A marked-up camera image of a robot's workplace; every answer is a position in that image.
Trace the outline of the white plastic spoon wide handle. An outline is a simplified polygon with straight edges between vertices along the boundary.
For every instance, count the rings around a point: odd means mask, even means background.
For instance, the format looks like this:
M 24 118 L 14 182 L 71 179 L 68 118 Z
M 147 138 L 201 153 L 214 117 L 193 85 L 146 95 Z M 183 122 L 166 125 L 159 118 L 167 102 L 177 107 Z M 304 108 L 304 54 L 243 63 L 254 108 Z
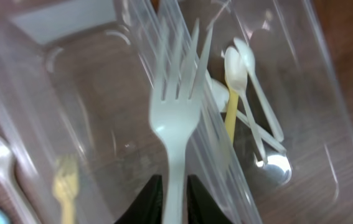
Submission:
M 242 39 L 239 39 L 238 37 L 234 37 L 233 42 L 238 52 L 242 56 L 245 66 L 248 70 L 248 75 L 250 77 L 250 80 L 252 81 L 253 87 L 256 91 L 256 94 L 263 108 L 267 121 L 270 125 L 274 138 L 279 142 L 284 141 L 284 132 L 275 115 L 275 112 L 273 111 L 272 107 L 269 104 L 269 101 L 267 100 L 267 97 L 263 92 L 263 88 L 261 87 L 260 82 L 258 81 L 257 75 L 255 73 L 255 57 L 252 49 L 247 45 L 246 42 L 244 42 Z

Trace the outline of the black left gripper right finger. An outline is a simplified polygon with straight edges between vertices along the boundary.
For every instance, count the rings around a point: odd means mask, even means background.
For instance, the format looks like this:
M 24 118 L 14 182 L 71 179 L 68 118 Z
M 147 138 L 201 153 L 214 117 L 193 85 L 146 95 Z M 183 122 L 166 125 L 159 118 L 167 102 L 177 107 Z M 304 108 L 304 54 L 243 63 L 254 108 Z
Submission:
M 188 224 L 232 224 L 196 175 L 187 176 Z

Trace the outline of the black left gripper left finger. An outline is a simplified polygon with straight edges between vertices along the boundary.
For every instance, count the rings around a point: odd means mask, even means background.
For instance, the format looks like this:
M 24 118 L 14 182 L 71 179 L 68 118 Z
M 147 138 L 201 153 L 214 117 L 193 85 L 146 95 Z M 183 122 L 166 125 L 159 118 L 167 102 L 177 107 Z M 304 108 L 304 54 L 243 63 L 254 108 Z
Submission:
M 162 175 L 154 174 L 115 224 L 161 224 Z

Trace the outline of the yellow plastic spoon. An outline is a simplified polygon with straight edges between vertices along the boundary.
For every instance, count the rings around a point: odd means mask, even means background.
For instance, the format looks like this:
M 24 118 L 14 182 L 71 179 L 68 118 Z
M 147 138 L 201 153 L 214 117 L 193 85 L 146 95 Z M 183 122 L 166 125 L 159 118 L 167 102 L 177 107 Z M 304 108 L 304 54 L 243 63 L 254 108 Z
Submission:
M 236 117 L 237 117 L 237 108 L 238 108 L 238 94 L 232 86 L 229 84 L 229 82 L 226 80 L 227 88 L 229 91 L 229 100 L 228 100 L 228 106 L 227 106 L 227 112 L 226 112 L 226 117 L 225 117 L 225 129 L 227 130 L 228 136 L 233 142 L 234 140 L 234 134 L 235 134 L 235 123 L 236 123 Z

